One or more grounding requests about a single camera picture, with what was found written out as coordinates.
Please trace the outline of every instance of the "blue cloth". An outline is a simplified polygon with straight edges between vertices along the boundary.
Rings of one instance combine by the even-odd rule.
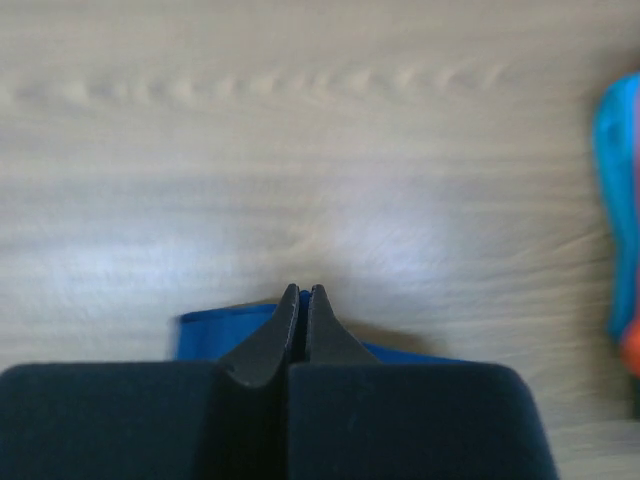
[[[307,314],[309,292],[300,292],[300,315]],[[276,309],[274,304],[250,307],[219,308],[192,312],[179,319],[179,340],[176,360],[217,360],[242,343],[266,323]],[[451,360],[418,355],[362,342],[382,363],[452,363]]]

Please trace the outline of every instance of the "blue object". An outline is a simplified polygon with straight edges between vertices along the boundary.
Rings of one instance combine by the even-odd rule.
[[[307,315],[309,292],[300,292],[299,315]],[[183,315],[179,319],[179,339],[176,360],[217,360],[242,343],[266,323],[276,309],[275,304],[250,307],[219,308]],[[362,342],[382,363],[458,363],[452,360]]]
[[[638,267],[638,220],[634,194],[634,132],[638,75],[606,91],[593,123],[593,144],[604,203],[616,242],[613,306],[608,331],[620,342],[633,320]]]

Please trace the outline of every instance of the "light wood surface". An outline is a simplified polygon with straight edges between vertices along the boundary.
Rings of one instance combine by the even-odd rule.
[[[589,123],[639,65],[633,0],[0,0],[0,366],[324,283],[515,367],[564,478],[636,479]]]

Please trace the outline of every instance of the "wooden table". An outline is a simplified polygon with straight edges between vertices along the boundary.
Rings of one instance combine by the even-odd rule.
[[[564,478],[636,479],[589,135],[638,65],[633,0],[0,0],[0,363],[323,283],[521,372]]]

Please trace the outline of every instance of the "blue plastic object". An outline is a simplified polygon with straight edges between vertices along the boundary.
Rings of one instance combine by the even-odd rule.
[[[300,315],[306,315],[309,292],[300,292]],[[179,319],[176,360],[217,360],[267,322],[276,305],[220,308],[183,315]],[[461,360],[418,355],[371,343],[362,345],[382,363],[457,363]]]
[[[593,144],[605,206],[616,242],[613,306],[608,331],[620,343],[635,311],[638,220],[634,194],[635,103],[639,77],[610,86],[593,124]]]

